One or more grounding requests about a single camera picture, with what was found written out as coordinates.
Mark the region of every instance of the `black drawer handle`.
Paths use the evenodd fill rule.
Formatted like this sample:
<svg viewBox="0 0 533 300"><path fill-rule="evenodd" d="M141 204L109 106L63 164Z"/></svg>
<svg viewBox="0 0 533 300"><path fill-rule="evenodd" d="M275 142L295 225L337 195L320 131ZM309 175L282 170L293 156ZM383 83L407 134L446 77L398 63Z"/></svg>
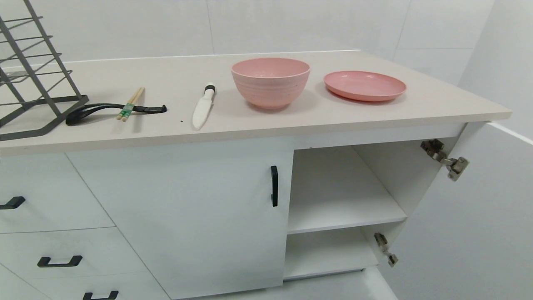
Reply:
<svg viewBox="0 0 533 300"><path fill-rule="evenodd" d="M37 263L37 266L40 268L60 268L60 267L75 267L79 265L79 262L82 261L83 256L81 255L74 255L70 259L70 261L66 264L50 264L50 261L52 260L48 256L43 256Z"/></svg>
<svg viewBox="0 0 533 300"><path fill-rule="evenodd" d="M13 197L6 204L0 205L0 209L15 209L15 208L19 207L21 204L23 204L24 201L26 201L26 199L24 199L24 197L20 197L20 196Z"/></svg>
<svg viewBox="0 0 533 300"><path fill-rule="evenodd" d="M278 167L273 165L270 167L270 175L272 176L272 206L278 206Z"/></svg>
<svg viewBox="0 0 533 300"><path fill-rule="evenodd" d="M83 295L83 300L115 300L117 296L118 296L117 290L110 292L109 297L107 298L98 298L98 299L93 299L93 293L85 293L85 295Z"/></svg>

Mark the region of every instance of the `white countertop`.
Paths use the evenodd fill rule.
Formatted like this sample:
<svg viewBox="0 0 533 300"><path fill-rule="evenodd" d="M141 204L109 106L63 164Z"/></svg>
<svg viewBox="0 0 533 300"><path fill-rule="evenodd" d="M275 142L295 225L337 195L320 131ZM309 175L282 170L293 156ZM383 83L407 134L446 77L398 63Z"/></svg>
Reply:
<svg viewBox="0 0 533 300"><path fill-rule="evenodd" d="M311 66L304 92L286 109L258 110L247 105L237 91L231 66L255 57L289 57ZM66 65L74 71L72 77L80 92L89 96L89 103L124 104L138 87L145 86L145 99L138 105L164 104L168 112L132 115L123 123L115 120L118 110L102 110L83 125L68 127L63 123L45 136L0 141L2 155L492 121L511 115L501 105L362 51L118 59ZM340 99L329 93L322 81L326 74L339 70L390 75L404 81L407 92L384 104ZM191 124L192 112L209 81L217 88L215 104L207 123L196 131ZM69 95L64 82L52 96ZM29 84L27 80L16 87L32 99L36 91L27 88ZM0 103L13 101L6 98L7 88L0 93ZM0 106L0 116L13 110L13 106ZM42 127L43 120L51 120L52 115L48 106L33 108L0 132Z"/></svg>

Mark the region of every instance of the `cabinet handle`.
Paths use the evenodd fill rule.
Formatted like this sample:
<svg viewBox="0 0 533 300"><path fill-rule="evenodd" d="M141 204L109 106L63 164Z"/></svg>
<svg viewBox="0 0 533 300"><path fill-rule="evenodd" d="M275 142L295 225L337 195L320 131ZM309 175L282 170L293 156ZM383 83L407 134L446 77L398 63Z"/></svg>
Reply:
<svg viewBox="0 0 533 300"><path fill-rule="evenodd" d="M272 176L272 206L278 206L278 167L273 165L270 167L270 175Z"/></svg>
<svg viewBox="0 0 533 300"><path fill-rule="evenodd" d="M83 300L115 300L117 296L118 296L117 290L110 292L109 297L107 298L98 298L98 299L93 299L93 293L85 293L85 295L83 295Z"/></svg>
<svg viewBox="0 0 533 300"><path fill-rule="evenodd" d="M20 196L13 197L6 204L0 205L0 209L15 209L19 207L21 204L23 204L24 201L26 201L24 197L20 197Z"/></svg>
<svg viewBox="0 0 533 300"><path fill-rule="evenodd" d="M70 259L70 261L66 264L50 264L50 261L52 260L48 256L43 256L37 263L37 266L40 268L60 268L60 267L75 267L79 265L79 262L82 261L83 256L81 255L74 255Z"/></svg>

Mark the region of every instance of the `metal dish rack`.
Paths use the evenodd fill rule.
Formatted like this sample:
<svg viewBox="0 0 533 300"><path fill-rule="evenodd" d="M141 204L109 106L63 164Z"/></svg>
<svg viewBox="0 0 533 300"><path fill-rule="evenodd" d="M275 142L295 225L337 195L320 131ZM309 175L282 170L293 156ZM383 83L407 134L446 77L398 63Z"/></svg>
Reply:
<svg viewBox="0 0 533 300"><path fill-rule="evenodd" d="M76 87L76 85L74 84L74 81L70 77L70 73L72 73L72 70L67 70L65 68L63 62L60 59L61 53L56 52L54 46L52 45L52 42L50 41L50 38L52 36L47 35L43 26L41 25L40 19L42 19L42 17L38 16L35 13L35 10L33 9L29 0L24 0L24 4L26 5L26 8L28 9L28 12L30 14L29 18L4 20L2 16L0 15L0 39L2 38L2 36L5 38L5 40L4 39L0 40L0 43L8 43L14 52L13 55L7 58L4 58L4 59L0 59L0 89L2 89L3 86L5 85L18 101L18 102L13 102L13 103L0 104L0 106L4 106L4 105L19 106L13 112L5 115L4 117L0 119L0 129L2 128L2 126L8 124L9 122L12 122L18 116L27 112L28 110L30 110L32 107L36 105L49 105L50 109L55 114L55 118L50 120L48 124L44 125L42 128L39 128L39 129L19 131L19 132L10 132L10 133L0 132L0 141L28 138L28 137L37 137L37 136L45 135L49 133L52 129L54 129L57 125L59 125L61 122L63 122L70 112L72 112L74 109L78 108L79 106L84 105L89 100L87 95L82 95L79 93L78 88ZM11 33L12 29L15 29L19 26L31 25L32 23L35 24L35 26L39 30L40 36L30 36L30 37L24 37L24 38L13 37ZM21 47L19 47L18 42L28 41L28 40L36 40L37 42L32 43L31 45L21 49ZM46 46L48 47L48 50L49 50L48 53L25 56L24 54L25 51L42 43L45 43ZM33 58L33 57L51 57L51 58L44 64L33 69L30 63L28 62L28 58ZM16 60L16 59L20 61L20 63L24 67L24 71L5 72L4 69L2 68L2 63L9 61L9 60ZM46 65L52 62L55 62L57 64L57 66L60 69L59 71L40 72ZM39 76L49 75L49 74L61 74L61 73L63 74L63 77L60 80L58 80L54 85L52 85L50 88L46 88L42 84L41 80L39 79ZM20 92L15 87L15 84L21 83L28 78L30 78L33 81L33 84L35 85L39 93L41 94L41 96L35 100L30 100L30 101L24 100ZM65 96L65 97L54 97L54 98L50 97L50 94L49 94L50 91L65 79L70 84L75 95ZM66 109L64 112L61 112L56 105L56 103L60 103L60 102L73 102L73 105L70 106L68 109Z"/></svg>

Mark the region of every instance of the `pink plate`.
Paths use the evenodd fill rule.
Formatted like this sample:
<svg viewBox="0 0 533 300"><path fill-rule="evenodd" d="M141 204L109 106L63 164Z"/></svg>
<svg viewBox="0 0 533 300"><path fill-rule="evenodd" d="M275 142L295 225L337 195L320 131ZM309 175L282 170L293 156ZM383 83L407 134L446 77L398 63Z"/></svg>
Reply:
<svg viewBox="0 0 533 300"><path fill-rule="evenodd" d="M360 101L388 101L405 92L407 86L394 77L363 71L333 72L324 77L328 90Z"/></svg>

